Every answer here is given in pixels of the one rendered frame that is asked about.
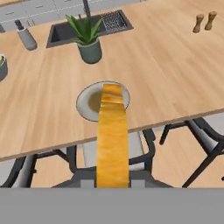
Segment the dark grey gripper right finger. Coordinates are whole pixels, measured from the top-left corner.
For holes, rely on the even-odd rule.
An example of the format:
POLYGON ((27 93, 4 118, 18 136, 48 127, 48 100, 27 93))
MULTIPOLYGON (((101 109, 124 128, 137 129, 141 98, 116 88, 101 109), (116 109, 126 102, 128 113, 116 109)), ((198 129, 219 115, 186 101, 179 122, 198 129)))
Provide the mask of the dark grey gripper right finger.
POLYGON ((129 187, 130 188, 172 188, 164 182, 156 180, 148 171, 130 171, 129 172, 129 187))

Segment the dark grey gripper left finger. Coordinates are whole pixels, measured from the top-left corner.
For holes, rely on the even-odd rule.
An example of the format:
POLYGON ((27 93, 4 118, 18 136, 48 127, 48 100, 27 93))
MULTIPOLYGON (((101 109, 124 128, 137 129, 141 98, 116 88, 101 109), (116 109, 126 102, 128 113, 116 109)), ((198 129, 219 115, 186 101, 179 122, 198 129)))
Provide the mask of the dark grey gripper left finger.
POLYGON ((96 171, 77 171, 69 180, 55 185, 65 188, 95 188, 96 171))

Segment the golden toasted bread slice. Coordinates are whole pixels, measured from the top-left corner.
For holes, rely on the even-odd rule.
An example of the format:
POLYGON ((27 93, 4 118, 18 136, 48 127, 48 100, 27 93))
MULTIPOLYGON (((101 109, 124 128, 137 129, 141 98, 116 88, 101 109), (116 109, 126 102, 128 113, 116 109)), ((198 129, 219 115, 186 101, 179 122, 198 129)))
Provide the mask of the golden toasted bread slice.
POLYGON ((104 84, 98 116, 96 186, 129 186, 129 146, 123 90, 120 85, 104 84))

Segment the white round plate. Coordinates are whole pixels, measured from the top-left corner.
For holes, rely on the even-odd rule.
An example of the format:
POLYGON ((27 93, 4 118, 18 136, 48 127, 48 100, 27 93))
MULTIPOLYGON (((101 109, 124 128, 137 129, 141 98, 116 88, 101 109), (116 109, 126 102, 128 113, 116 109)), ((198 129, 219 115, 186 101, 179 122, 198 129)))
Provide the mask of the white round plate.
POLYGON ((98 114, 101 105, 102 90, 104 84, 116 84, 122 87, 122 97, 124 107, 127 109, 130 104, 130 92, 121 83, 115 81, 99 81, 85 87, 78 95, 76 108, 83 118, 91 122, 98 121, 98 114))

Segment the black chair with grey seat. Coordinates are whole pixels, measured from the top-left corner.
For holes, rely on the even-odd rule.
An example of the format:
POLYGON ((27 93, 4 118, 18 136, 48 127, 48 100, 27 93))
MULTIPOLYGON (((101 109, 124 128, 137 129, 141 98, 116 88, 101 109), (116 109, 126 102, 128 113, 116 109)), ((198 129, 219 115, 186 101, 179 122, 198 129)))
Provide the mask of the black chair with grey seat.
POLYGON ((50 150, 0 162, 0 188, 30 187, 38 159, 59 156, 67 161, 67 149, 50 150))
MULTIPOLYGON (((152 170, 152 160, 155 155, 155 134, 152 129, 132 132, 128 134, 129 139, 129 169, 131 171, 152 170)), ((66 148, 66 156, 69 169, 72 173, 77 171, 94 171, 96 169, 96 141, 83 143, 84 167, 77 166, 77 146, 66 148)))
POLYGON ((187 188, 218 156, 224 155, 224 112, 166 124, 159 143, 163 144, 170 130, 187 127, 206 153, 206 158, 182 185, 187 188))

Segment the green plant in grey pot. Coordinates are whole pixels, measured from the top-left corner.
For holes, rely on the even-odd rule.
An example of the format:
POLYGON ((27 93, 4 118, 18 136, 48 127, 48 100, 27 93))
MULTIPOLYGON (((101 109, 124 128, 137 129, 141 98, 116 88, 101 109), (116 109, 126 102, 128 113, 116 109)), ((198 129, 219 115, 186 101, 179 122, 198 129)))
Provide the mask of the green plant in grey pot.
POLYGON ((66 15, 66 20, 77 34, 73 41, 78 46, 82 60, 87 64, 99 62, 102 58, 102 48, 99 40, 99 28, 102 18, 95 24, 92 24, 90 17, 78 21, 74 16, 66 15))

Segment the dark grey sink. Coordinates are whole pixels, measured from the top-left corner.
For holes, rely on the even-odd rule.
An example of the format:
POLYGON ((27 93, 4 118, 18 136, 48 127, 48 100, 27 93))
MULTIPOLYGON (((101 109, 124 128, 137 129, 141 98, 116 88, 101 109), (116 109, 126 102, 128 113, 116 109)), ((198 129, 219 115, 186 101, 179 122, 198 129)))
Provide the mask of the dark grey sink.
MULTIPOLYGON (((100 19, 101 25, 98 33, 100 36, 132 30, 133 26, 122 10, 114 10, 91 17, 92 25, 100 19)), ((62 46, 70 44, 77 37, 75 29, 68 23, 53 24, 50 29, 46 47, 62 46)))

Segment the grey bottle with black cap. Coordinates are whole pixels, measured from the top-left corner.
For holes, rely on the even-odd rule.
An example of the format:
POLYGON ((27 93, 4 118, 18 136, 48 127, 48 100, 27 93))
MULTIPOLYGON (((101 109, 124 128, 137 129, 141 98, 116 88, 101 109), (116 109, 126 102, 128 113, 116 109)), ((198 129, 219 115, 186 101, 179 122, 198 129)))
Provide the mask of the grey bottle with black cap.
POLYGON ((17 34, 24 44, 24 47, 29 51, 35 50, 38 47, 38 44, 30 31, 25 28, 18 19, 15 20, 15 25, 17 26, 17 34))

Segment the wooden shaker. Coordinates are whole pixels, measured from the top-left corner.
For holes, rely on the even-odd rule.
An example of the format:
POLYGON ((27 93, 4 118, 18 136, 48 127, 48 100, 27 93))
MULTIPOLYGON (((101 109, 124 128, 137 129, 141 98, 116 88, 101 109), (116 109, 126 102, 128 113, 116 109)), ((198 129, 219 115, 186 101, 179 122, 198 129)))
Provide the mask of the wooden shaker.
POLYGON ((195 24, 195 26, 192 29, 192 31, 194 33, 199 33, 200 32, 200 25, 201 25, 203 19, 204 19, 204 15, 203 14, 199 14, 199 15, 196 16, 196 24, 195 24))
POLYGON ((214 21, 216 16, 217 16, 216 11, 211 11, 211 12, 208 13, 208 20, 207 20, 207 23, 205 25, 205 30, 206 31, 210 31, 212 29, 213 21, 214 21))

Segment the dark tap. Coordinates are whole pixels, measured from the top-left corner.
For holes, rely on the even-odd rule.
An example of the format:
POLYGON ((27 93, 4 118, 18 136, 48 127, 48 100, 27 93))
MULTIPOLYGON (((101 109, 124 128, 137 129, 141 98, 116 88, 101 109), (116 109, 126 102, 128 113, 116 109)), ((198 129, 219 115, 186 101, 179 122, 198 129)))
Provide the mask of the dark tap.
POLYGON ((91 14, 90 14, 89 6, 88 6, 88 0, 82 0, 82 2, 84 4, 84 11, 86 12, 87 17, 90 18, 91 14))

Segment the white cupboard run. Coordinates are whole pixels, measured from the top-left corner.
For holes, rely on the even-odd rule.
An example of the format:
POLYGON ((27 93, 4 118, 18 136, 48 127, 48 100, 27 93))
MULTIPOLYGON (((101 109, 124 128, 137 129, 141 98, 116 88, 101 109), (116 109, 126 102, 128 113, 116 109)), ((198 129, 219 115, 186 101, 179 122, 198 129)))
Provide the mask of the white cupboard run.
MULTIPOLYGON (((87 0, 87 4, 89 11, 94 12, 145 1, 87 0)), ((66 14, 86 13, 84 0, 0 0, 0 32, 16 30, 17 19, 24 27, 29 27, 64 19, 66 14)))

